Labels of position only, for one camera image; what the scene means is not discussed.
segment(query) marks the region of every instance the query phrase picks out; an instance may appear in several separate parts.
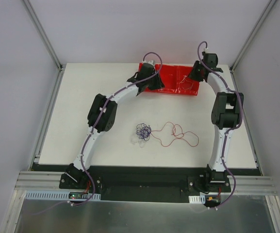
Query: red wire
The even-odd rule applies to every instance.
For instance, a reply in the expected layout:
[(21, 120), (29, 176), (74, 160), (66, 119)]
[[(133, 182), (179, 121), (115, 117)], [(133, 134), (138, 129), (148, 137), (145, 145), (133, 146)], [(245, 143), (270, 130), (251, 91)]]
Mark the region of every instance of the red wire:
[[(164, 129), (164, 127), (165, 127), (165, 125), (166, 125), (167, 123), (170, 123), (170, 124), (173, 125), (173, 128), (172, 128), (172, 135), (173, 135), (175, 138), (172, 140), (172, 142), (171, 142), (169, 145), (165, 146), (160, 138), (157, 138), (157, 137), (155, 137), (155, 136), (153, 135), (153, 132), (161, 132), (161, 131)], [(187, 142), (191, 147), (196, 147), (196, 146), (198, 146), (198, 144), (199, 144), (199, 137), (198, 137), (195, 133), (193, 133), (193, 132), (191, 132), (191, 131), (186, 131), (186, 132), (183, 133), (183, 129), (182, 129), (181, 125), (179, 125), (179, 124), (173, 124), (173, 123), (170, 122), (170, 121), (166, 122), (166, 124), (163, 126), (163, 128), (162, 128), (161, 130), (152, 130), (151, 133), (150, 133), (150, 135), (152, 135), (154, 138), (156, 138), (156, 139), (158, 139), (158, 140), (160, 141), (160, 143), (161, 143), (161, 145), (162, 145), (163, 147), (168, 147), (168, 146), (170, 146), (170, 145), (171, 145), (175, 140), (177, 140), (177, 139), (184, 140), (184, 141)], [(176, 126), (179, 126), (179, 127), (180, 127), (181, 133), (175, 134), (176, 131), (177, 131)], [(197, 137), (198, 142), (197, 142), (196, 145), (194, 145), (194, 146), (191, 145), (187, 140), (185, 140), (185, 139), (183, 138), (183, 137), (185, 136), (186, 133), (192, 133), (193, 135), (195, 135), (195, 136)]]
[(90, 185), (91, 185), (91, 182), (89, 181), (89, 182), (87, 183), (87, 188), (86, 188), (86, 190), (83, 191), (82, 194), (87, 194), (87, 193), (88, 193)]

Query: white wall panel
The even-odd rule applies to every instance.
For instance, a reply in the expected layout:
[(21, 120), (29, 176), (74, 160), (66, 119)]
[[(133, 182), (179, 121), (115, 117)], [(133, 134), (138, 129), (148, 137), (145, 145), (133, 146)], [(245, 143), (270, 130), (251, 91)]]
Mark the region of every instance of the white wall panel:
[(268, 0), (31, 0), (62, 63), (193, 63), (207, 40), (232, 65)]
[(265, 175), (280, 197), (280, 1), (235, 71)]
[(0, 225), (27, 169), (57, 69), (19, 0), (0, 0)]

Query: robotic arm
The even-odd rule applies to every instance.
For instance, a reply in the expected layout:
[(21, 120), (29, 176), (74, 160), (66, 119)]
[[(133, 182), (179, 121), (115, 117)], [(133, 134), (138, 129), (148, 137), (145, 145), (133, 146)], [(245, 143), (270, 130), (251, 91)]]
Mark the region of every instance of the robotic arm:
[[(221, 78), (222, 69), (217, 68), (218, 58), (213, 53), (203, 53), (203, 59), (196, 61), (189, 78), (194, 81), (205, 81), (216, 94), (211, 120), (214, 124), (215, 136), (211, 159), (200, 177), (188, 177), (189, 191), (205, 190), (206, 193), (216, 192), (219, 188), (223, 192), (230, 192), (228, 170), (226, 167), (228, 148), (233, 129), (240, 124), (240, 105), (243, 103), (242, 93), (233, 93)], [(66, 173), (61, 176), (60, 187), (71, 189), (85, 189), (89, 181), (83, 167), (90, 168), (95, 145), (100, 137), (109, 131), (115, 121), (118, 103), (136, 97), (146, 88), (150, 90), (164, 87), (159, 71), (154, 68), (154, 61), (143, 62), (140, 71), (127, 80), (125, 85), (114, 94), (107, 96), (96, 95), (88, 114), (88, 133), (79, 155), (71, 163)]]
[(225, 80), (221, 78), (222, 69), (217, 68), (218, 58), (215, 53), (203, 52), (202, 61), (196, 61), (189, 78), (194, 81), (205, 81), (216, 94), (211, 121), (214, 124), (214, 145), (211, 159), (203, 178), (194, 180), (194, 184), (202, 190), (210, 192), (216, 187), (225, 188), (229, 184), (227, 178), (228, 150), (233, 129), (240, 124), (240, 105), (243, 104), (242, 93), (231, 91)]
[(61, 176), (63, 187), (85, 189), (88, 177), (83, 171), (83, 166), (86, 169), (90, 168), (96, 143), (105, 132), (112, 128), (115, 122), (118, 103), (138, 96), (146, 88), (150, 90), (164, 88), (159, 75), (160, 69), (155, 70), (153, 60), (143, 61), (140, 71), (129, 78), (121, 89), (107, 96), (96, 95), (88, 113), (89, 128), (81, 151), (74, 162), (67, 167), (66, 173)]

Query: white platform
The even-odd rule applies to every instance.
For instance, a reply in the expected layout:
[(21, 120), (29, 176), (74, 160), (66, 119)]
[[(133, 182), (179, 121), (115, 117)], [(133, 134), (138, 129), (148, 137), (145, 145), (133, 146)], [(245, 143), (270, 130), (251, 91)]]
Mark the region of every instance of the white platform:
[[(220, 66), (229, 86), (233, 83), (228, 66)], [(96, 94), (117, 91), (138, 68), (138, 64), (68, 63), (52, 113), (39, 164), (68, 165), (80, 152), (87, 133), (87, 115)], [(141, 93), (118, 106), (115, 124), (99, 141), (92, 165), (205, 167), (212, 154), (214, 126), (211, 110), (215, 94), (205, 82), (198, 96)], [(139, 123), (159, 130), (167, 122), (180, 124), (200, 138), (197, 147), (177, 140), (164, 148), (152, 138), (144, 148), (131, 143)], [(156, 133), (164, 143), (172, 140), (171, 127)], [(188, 137), (196, 143), (195, 137)], [(233, 134), (229, 167), (256, 168), (245, 125)]]

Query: red container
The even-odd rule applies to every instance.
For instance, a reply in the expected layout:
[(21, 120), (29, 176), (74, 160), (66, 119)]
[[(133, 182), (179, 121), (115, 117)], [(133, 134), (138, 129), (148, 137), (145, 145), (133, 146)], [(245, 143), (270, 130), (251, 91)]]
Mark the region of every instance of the red container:
[[(159, 66), (160, 64), (156, 64), (155, 69), (158, 70)], [(145, 91), (196, 96), (198, 94), (199, 82), (187, 77), (192, 69), (192, 67), (185, 66), (163, 65), (160, 71), (160, 78), (165, 87), (154, 91), (146, 88)]]

